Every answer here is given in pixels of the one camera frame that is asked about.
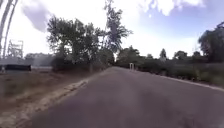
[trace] dry grass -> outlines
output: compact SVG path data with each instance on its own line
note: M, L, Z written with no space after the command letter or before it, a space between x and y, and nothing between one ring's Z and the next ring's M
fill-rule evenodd
M87 75L89 74L56 74L49 71L0 74L0 113L37 100L48 92Z

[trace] pole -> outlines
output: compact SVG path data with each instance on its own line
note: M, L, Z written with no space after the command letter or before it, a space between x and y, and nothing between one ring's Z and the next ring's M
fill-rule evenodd
M0 9L1 9L1 7L2 7L2 3L3 3L3 0L0 0Z
M12 4L13 5L13 9L12 9L12 12L10 14L9 23L8 23L7 30L6 30L6 35L5 35L5 43L4 43L4 49L3 49L3 59L5 59L5 52L6 52L6 46L7 46L7 39L8 39L9 29L10 29L10 26L11 26L12 17L14 15L17 3L18 3L18 0L15 1L15 4Z
M6 21L6 18L8 16L8 13L9 13L12 1L13 0L8 0L8 3L7 3L6 8L5 8L5 11L4 11L3 15L2 15L1 24L0 24L0 44L2 44L1 42L2 42L2 35L3 35L4 26L5 26L5 21Z

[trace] road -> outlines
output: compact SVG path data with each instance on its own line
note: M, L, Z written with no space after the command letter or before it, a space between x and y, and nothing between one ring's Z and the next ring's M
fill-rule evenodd
M224 92L110 68L27 128L224 128Z

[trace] ground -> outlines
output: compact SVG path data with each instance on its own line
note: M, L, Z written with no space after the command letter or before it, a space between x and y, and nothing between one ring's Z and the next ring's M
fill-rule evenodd
M76 93L70 89L72 95L29 116L20 127L224 127L223 89L117 67L84 85Z
M49 92L76 82L89 73L51 71L8 72L0 74L0 114L44 97Z

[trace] tall tree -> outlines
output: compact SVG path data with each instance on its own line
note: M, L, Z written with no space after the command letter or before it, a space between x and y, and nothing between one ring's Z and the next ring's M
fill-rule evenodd
M224 27L223 23L214 30L207 30L198 40L201 50L209 62L224 61Z
M193 53L193 57L200 57L201 56L201 53L199 51L195 51Z
M140 55L138 49L134 49L130 46L129 48L120 50L117 60L121 63L129 64L138 62L139 57Z
M48 23L48 41L51 49L56 50L60 60L70 60L73 64L84 63L92 69L97 61L99 38L103 35L93 24L84 25L76 19L64 20L52 17Z
M29 53L25 56L25 64L33 65L35 60L35 54Z
M160 59L161 60L166 60L166 50L163 48L162 51L160 52Z
M103 37L103 47L111 49L113 52L121 50L121 38L128 37L132 31L125 28L121 24L122 10L116 11L112 7L113 0L106 0L105 10L107 15L107 23L105 28L105 36Z

